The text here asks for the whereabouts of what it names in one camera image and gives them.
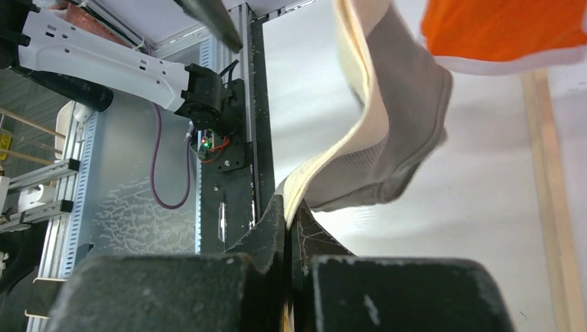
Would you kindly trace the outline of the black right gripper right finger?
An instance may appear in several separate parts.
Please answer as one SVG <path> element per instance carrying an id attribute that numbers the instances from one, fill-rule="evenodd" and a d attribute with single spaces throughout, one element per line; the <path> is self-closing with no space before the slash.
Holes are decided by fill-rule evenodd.
<path id="1" fill-rule="evenodd" d="M 291 226 L 293 331 L 512 331 L 494 278 L 470 259 L 359 257 L 302 204 Z"/>

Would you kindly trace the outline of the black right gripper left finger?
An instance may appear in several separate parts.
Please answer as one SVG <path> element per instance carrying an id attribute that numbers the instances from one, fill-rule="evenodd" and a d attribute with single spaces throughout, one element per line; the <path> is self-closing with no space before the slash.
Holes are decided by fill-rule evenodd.
<path id="1" fill-rule="evenodd" d="M 285 331 L 284 203 L 226 252 L 99 256 L 66 280 L 47 331 Z"/>

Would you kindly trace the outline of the beige grey underwear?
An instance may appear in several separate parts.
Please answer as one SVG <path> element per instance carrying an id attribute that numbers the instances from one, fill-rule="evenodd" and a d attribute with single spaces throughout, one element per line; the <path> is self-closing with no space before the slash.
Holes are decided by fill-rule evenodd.
<path id="1" fill-rule="evenodd" d="M 333 10 L 340 66 L 363 109 L 344 137 L 278 187 L 287 225 L 301 205 L 331 212 L 394 201 L 444 136 L 452 74 L 394 4 L 335 1 Z"/>

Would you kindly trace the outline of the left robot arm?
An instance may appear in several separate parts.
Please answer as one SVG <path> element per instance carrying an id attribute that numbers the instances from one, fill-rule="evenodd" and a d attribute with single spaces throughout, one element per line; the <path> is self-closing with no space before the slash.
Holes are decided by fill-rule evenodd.
<path id="1" fill-rule="evenodd" d="M 1 67 L 96 111 L 122 91 L 231 136 L 244 121 L 241 80 L 157 59 L 78 28 L 32 1 L 1 2 Z"/>

